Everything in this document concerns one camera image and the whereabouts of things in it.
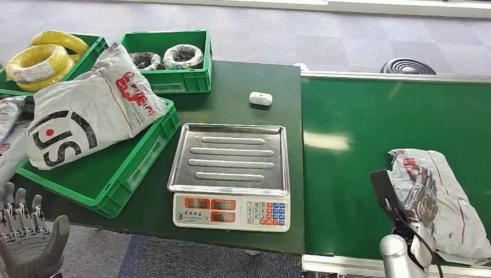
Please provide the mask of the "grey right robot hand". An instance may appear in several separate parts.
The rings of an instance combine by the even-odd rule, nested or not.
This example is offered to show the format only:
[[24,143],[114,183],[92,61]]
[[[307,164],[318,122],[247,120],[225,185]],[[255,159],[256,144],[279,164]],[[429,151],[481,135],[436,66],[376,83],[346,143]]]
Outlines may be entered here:
[[404,211],[413,220],[421,222],[426,228],[433,226],[438,212],[437,188],[433,173],[423,166],[406,168],[411,189],[403,201]]

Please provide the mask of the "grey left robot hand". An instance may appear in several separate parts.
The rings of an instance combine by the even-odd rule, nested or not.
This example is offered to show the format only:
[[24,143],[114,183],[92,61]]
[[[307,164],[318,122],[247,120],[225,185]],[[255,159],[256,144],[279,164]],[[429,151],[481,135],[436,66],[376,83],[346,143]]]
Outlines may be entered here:
[[69,219],[58,216],[50,230],[42,196],[34,196],[31,208],[25,197],[12,182],[1,186],[1,277],[62,277]]

